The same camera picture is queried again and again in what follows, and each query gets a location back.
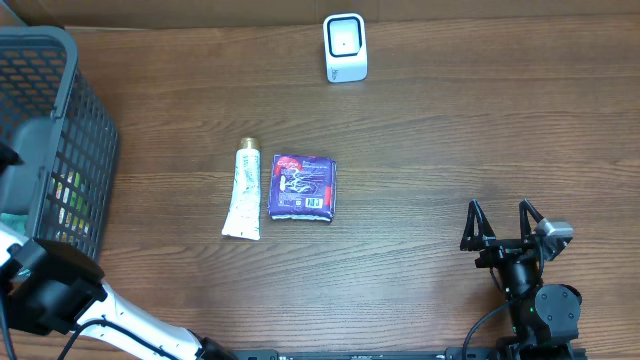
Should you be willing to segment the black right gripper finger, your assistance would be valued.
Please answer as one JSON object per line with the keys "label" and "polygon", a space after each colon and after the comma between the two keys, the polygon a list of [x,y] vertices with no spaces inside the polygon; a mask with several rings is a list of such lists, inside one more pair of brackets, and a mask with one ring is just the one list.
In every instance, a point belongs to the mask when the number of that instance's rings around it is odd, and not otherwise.
{"label": "black right gripper finger", "polygon": [[489,247],[495,240],[496,235],[479,202],[473,199],[469,202],[460,249],[462,251],[481,251]]}
{"label": "black right gripper finger", "polygon": [[544,217],[528,199],[523,199],[519,203],[520,237],[522,240],[526,240],[532,233],[531,219],[535,224],[538,224]]}

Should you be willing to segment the purple sanitary pad pack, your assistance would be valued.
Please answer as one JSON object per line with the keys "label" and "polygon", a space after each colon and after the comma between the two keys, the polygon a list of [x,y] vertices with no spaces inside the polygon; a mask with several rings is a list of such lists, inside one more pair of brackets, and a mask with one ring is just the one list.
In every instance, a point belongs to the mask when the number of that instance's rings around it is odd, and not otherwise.
{"label": "purple sanitary pad pack", "polygon": [[268,214],[273,220],[331,222],[336,211],[337,163],[328,157],[276,154]]}

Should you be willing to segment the white tube gold cap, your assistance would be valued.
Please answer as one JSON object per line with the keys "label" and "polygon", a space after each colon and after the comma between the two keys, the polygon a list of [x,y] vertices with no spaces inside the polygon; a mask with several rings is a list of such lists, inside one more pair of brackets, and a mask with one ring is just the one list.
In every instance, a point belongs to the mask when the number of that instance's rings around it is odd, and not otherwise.
{"label": "white tube gold cap", "polygon": [[242,138],[236,151],[234,183],[222,235],[258,241],[260,209],[260,145],[255,138]]}

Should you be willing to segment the teal wet wipes pack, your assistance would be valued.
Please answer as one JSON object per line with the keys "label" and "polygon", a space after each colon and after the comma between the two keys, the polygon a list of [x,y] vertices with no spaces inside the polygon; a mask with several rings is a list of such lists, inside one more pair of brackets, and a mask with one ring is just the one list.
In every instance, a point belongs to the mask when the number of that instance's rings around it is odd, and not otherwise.
{"label": "teal wet wipes pack", "polygon": [[27,220],[27,215],[1,214],[1,222],[22,235],[26,233]]}

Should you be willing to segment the green gold snack pouch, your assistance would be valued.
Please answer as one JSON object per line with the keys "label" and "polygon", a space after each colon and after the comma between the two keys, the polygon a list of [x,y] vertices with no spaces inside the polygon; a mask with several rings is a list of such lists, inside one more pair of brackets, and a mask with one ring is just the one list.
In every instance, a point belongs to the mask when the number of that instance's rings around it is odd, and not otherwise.
{"label": "green gold snack pouch", "polygon": [[74,171],[62,175],[62,183],[55,185],[55,197],[64,206],[58,211],[58,223],[81,235],[88,236],[90,222],[87,220],[89,203],[81,194],[87,189],[88,182]]}

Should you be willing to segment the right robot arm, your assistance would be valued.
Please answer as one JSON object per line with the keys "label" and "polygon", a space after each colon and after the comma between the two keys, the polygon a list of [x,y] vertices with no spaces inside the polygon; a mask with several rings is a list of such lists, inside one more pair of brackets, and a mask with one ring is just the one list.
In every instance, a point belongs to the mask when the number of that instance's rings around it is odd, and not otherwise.
{"label": "right robot arm", "polygon": [[[543,216],[532,203],[519,203],[520,236],[498,239],[479,202],[468,205],[460,242],[462,251],[476,252],[475,266],[489,270],[504,303],[480,318],[468,331],[461,359],[584,359],[584,349],[571,342],[579,337],[582,295],[573,286],[546,284],[543,273],[574,236],[566,221]],[[473,349],[473,335],[491,318],[507,311],[513,335],[490,350]]]}

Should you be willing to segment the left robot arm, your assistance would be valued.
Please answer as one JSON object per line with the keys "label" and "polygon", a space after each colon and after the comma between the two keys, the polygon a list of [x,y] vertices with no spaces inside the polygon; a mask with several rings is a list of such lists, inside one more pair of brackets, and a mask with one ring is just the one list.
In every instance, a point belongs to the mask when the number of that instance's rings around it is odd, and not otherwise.
{"label": "left robot arm", "polygon": [[214,340],[173,326],[117,294],[104,271],[73,245],[28,237],[1,226],[1,332],[7,356],[16,357],[12,329],[109,343],[140,359],[233,359]]}

